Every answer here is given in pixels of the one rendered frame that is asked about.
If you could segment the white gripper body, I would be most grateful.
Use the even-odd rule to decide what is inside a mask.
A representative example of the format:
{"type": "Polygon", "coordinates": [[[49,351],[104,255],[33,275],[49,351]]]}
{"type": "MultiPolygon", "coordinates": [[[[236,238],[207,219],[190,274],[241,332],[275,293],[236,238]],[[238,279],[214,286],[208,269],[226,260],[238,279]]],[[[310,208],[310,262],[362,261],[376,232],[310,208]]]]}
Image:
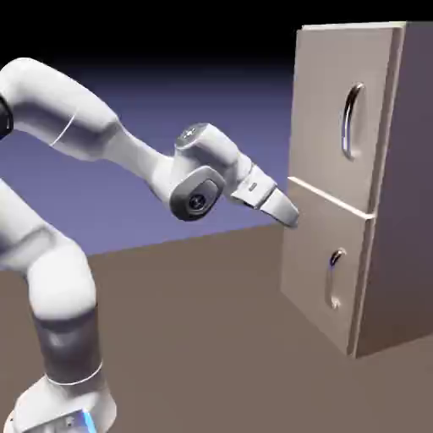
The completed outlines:
{"type": "Polygon", "coordinates": [[[275,188],[265,199],[260,211],[285,227],[298,226],[299,210],[279,188],[275,188]]]}

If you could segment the small beige cabinet door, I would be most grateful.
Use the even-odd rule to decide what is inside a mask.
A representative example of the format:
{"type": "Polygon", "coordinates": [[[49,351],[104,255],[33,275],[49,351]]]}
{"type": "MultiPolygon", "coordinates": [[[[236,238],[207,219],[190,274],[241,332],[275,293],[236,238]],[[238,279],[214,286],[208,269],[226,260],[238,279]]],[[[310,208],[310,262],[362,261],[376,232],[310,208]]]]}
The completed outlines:
{"type": "Polygon", "coordinates": [[[295,229],[283,231],[282,293],[340,351],[352,355],[368,269],[375,214],[365,213],[305,181],[290,177],[288,192],[299,208],[295,229]],[[336,266],[332,310],[325,301],[326,271],[333,251],[347,254],[336,266]]]}

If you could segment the large beige cabinet door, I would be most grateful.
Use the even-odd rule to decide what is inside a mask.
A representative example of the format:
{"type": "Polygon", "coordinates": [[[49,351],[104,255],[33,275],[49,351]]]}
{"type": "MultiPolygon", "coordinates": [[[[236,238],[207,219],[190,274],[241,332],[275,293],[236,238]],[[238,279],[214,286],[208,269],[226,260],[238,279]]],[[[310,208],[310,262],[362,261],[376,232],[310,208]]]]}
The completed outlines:
{"type": "Polygon", "coordinates": [[[365,212],[387,147],[406,24],[305,25],[297,33],[289,174],[365,212]],[[352,118],[353,161],[341,150],[344,103],[364,84],[352,118]]]}

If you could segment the beige cabinet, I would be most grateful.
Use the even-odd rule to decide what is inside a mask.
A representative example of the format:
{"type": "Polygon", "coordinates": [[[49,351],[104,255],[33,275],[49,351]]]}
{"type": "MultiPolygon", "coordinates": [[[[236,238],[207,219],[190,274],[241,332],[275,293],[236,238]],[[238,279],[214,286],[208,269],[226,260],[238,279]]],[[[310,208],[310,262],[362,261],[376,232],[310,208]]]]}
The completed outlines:
{"type": "Polygon", "coordinates": [[[433,22],[403,22],[355,358],[433,333],[433,22]]]}

